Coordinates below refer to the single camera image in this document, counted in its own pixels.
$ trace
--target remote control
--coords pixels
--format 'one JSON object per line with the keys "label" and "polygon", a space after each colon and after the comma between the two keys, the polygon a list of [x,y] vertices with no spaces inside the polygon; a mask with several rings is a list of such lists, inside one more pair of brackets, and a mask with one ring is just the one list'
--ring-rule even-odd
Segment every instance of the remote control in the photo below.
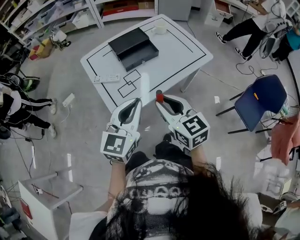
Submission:
{"label": "remote control", "polygon": [[97,83],[114,83],[120,81],[120,74],[109,74],[104,76],[95,76],[93,84]]}

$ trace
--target blue chair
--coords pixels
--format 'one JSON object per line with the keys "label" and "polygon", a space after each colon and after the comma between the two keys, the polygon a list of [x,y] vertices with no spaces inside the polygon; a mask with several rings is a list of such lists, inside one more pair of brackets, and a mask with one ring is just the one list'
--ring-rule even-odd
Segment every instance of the blue chair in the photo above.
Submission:
{"label": "blue chair", "polygon": [[233,109],[237,111],[243,120],[246,129],[236,130],[228,134],[250,131],[252,132],[261,120],[265,111],[279,113],[286,100],[285,89],[276,75],[258,77],[247,89],[230,99],[236,100],[234,107],[226,109],[216,116],[229,112]]}

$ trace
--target white cup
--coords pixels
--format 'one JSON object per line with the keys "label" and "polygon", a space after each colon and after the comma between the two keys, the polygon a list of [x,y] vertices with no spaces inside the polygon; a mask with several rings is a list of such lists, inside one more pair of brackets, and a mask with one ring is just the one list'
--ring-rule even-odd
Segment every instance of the white cup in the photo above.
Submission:
{"label": "white cup", "polygon": [[167,32],[167,24],[164,20],[159,19],[156,20],[154,23],[154,28],[152,29],[152,32],[163,35]]}

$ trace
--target pink cloth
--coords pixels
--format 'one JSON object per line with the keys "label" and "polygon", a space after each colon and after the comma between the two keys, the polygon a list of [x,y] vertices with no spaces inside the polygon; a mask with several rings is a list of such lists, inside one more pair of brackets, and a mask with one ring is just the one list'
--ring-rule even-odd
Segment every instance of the pink cloth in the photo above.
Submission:
{"label": "pink cloth", "polygon": [[292,148],[300,146],[300,113],[286,120],[292,124],[278,123],[272,128],[272,158],[280,159],[285,165],[289,163]]}

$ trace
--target concrete floor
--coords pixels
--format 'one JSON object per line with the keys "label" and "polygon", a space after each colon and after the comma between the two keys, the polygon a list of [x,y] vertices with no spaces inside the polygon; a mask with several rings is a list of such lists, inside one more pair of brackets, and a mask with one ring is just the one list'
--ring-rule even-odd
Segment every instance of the concrete floor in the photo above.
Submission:
{"label": "concrete floor", "polygon": [[[41,77],[41,84],[31,96],[49,96],[57,98],[59,103],[58,112],[54,116],[46,108],[37,112],[40,118],[54,122],[58,136],[54,140],[46,133],[42,140],[34,141],[35,168],[31,167],[31,175],[39,176],[71,165],[73,183],[69,181],[69,175],[66,175],[38,186],[60,196],[74,188],[75,183],[82,185],[84,190],[70,201],[73,212],[93,211],[106,201],[111,172],[109,161],[99,151],[102,131],[111,114],[81,66],[80,59],[102,42],[140,21],[142,19],[116,21],[106,24],[101,30],[92,27],[75,32],[68,37],[72,41],[70,47],[63,51],[55,50],[46,59],[26,60],[22,66],[22,71],[27,75]],[[191,32],[186,22],[178,23]],[[232,105],[229,98],[240,93],[240,90],[244,90],[256,79],[254,75],[242,75],[235,66],[243,60],[235,53],[234,47],[243,49],[247,38],[238,38],[227,45],[220,44],[214,35],[215,31],[226,33],[232,26],[225,23],[220,28],[203,25],[201,14],[197,11],[192,11],[189,26],[214,58],[199,71],[185,93],[180,92],[183,82],[167,93],[185,98],[197,111],[204,114],[211,127],[210,139],[204,144],[205,153],[212,163],[216,162],[217,157],[221,157],[221,173],[226,183],[234,176],[240,180],[244,192],[265,192],[278,197],[280,183],[294,175],[295,161],[288,167],[275,159],[260,164],[258,154],[263,158],[270,156],[270,152],[265,149],[265,135],[250,132],[228,135],[228,131],[244,128],[237,113],[231,111],[221,117],[215,116]],[[276,67],[270,59],[262,60],[257,53],[249,62],[239,66],[240,70],[249,73],[249,65],[253,66],[256,75],[259,75],[260,69]],[[278,75],[288,94],[296,98],[286,61],[277,70],[265,72]],[[68,109],[61,103],[70,93],[75,95],[70,116],[60,123],[68,114]],[[219,96],[220,103],[215,104],[214,96]],[[296,105],[290,96],[289,101],[291,105]],[[30,127],[26,133],[19,129],[17,131],[30,137],[40,137],[40,129],[36,127]],[[144,151],[150,158],[155,145],[167,131],[167,125],[154,104],[148,104],[142,112],[139,127],[142,140],[138,150]],[[17,139],[17,143],[29,167],[32,144],[23,139]],[[1,176],[6,187],[29,178],[14,139],[6,140],[0,146],[0,159]],[[270,185],[270,179],[279,182],[279,186]],[[19,202],[15,202],[15,205],[20,207]],[[64,205],[62,210],[68,213],[68,206]]]}

